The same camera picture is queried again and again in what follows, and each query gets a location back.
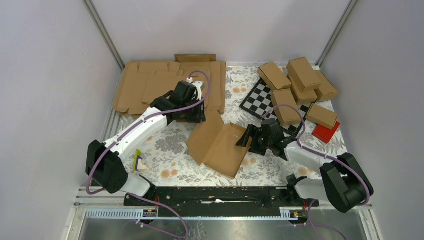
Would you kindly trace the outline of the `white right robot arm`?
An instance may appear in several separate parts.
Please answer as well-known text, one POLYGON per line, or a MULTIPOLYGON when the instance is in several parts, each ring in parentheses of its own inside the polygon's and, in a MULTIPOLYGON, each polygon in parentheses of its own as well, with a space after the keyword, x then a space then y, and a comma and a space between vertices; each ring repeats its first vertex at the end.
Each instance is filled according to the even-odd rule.
POLYGON ((249 152, 274 156, 309 168, 318 179, 291 175, 287 180, 287 201, 293 206, 305 200, 326 201, 341 213, 365 205, 374 194, 374 188, 356 158, 345 152, 336 157, 312 149, 293 136, 285 136, 283 127, 275 119, 261 122, 259 127, 248 125, 236 146, 249 152))

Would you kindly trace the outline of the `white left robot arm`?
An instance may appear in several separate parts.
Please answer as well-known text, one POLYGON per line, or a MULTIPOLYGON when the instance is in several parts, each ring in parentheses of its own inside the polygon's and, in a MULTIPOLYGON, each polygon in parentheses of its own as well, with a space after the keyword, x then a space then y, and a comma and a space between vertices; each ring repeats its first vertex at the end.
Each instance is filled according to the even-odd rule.
POLYGON ((123 161, 135 154, 141 143, 174 121, 184 119, 189 123, 204 122, 204 87, 202 81, 193 81, 191 78, 180 81, 174 90, 156 98, 122 132, 104 142, 92 141, 86 158, 86 192, 89 195, 96 194, 96 191, 90 191, 90 184, 96 182, 110 194, 130 193, 136 195, 142 205, 152 204, 155 192, 150 188, 150 182, 141 175, 129 174, 123 161))

